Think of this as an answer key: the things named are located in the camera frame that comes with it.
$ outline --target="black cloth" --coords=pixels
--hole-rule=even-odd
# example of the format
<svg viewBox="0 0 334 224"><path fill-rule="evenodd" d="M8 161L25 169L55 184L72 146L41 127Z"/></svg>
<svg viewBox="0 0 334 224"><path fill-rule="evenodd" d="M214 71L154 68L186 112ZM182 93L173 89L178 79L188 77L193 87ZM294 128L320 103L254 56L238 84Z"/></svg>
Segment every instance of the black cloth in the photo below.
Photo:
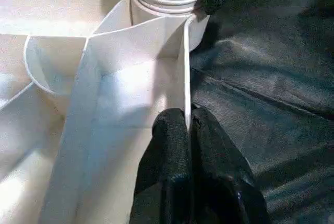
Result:
<svg viewBox="0 0 334 224"><path fill-rule="evenodd" d="M273 223L334 213L334 0L227 0L190 55L192 101L247 158Z"/></svg>

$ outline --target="white surface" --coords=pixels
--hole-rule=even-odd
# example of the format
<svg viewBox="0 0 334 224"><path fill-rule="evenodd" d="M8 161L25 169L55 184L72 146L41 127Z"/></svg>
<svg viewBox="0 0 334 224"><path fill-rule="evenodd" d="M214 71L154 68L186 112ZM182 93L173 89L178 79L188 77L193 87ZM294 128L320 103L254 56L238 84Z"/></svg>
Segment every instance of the white surface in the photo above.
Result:
<svg viewBox="0 0 334 224"><path fill-rule="evenodd" d="M178 107L190 122L183 21L162 17L90 38L40 223L126 223L154 119Z"/></svg>
<svg viewBox="0 0 334 224"><path fill-rule="evenodd" d="M0 223L36 223L63 118L31 83L0 110Z"/></svg>
<svg viewBox="0 0 334 224"><path fill-rule="evenodd" d="M88 36L119 0L0 0L0 32Z"/></svg>
<svg viewBox="0 0 334 224"><path fill-rule="evenodd" d="M30 82L22 58L26 38L0 34L0 108Z"/></svg>

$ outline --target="black fabric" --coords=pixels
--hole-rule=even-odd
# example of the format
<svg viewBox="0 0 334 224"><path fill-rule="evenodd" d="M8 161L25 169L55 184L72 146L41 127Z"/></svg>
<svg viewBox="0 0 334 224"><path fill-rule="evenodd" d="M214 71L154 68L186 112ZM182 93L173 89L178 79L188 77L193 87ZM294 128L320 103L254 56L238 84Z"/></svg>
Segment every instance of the black fabric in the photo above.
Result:
<svg viewBox="0 0 334 224"><path fill-rule="evenodd" d="M273 223L334 213L334 0L226 0L190 55L192 101L247 158Z"/></svg>

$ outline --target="white compartment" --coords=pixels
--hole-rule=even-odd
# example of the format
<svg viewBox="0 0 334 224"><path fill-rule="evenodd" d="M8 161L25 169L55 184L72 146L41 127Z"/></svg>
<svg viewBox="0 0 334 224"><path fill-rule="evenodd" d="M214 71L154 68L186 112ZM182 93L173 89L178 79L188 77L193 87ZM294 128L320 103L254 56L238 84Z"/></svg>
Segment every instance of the white compartment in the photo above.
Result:
<svg viewBox="0 0 334 224"><path fill-rule="evenodd" d="M162 17L89 39L40 223L128 221L156 116L181 108L189 126L189 45L206 22Z"/></svg>
<svg viewBox="0 0 334 224"><path fill-rule="evenodd" d="M26 38L0 34L0 108L30 82L22 58Z"/></svg>
<svg viewBox="0 0 334 224"><path fill-rule="evenodd" d="M86 38L29 36L24 50L27 72L66 114L69 95Z"/></svg>
<svg viewBox="0 0 334 224"><path fill-rule="evenodd" d="M0 110L0 223L37 223L63 118L31 83Z"/></svg>

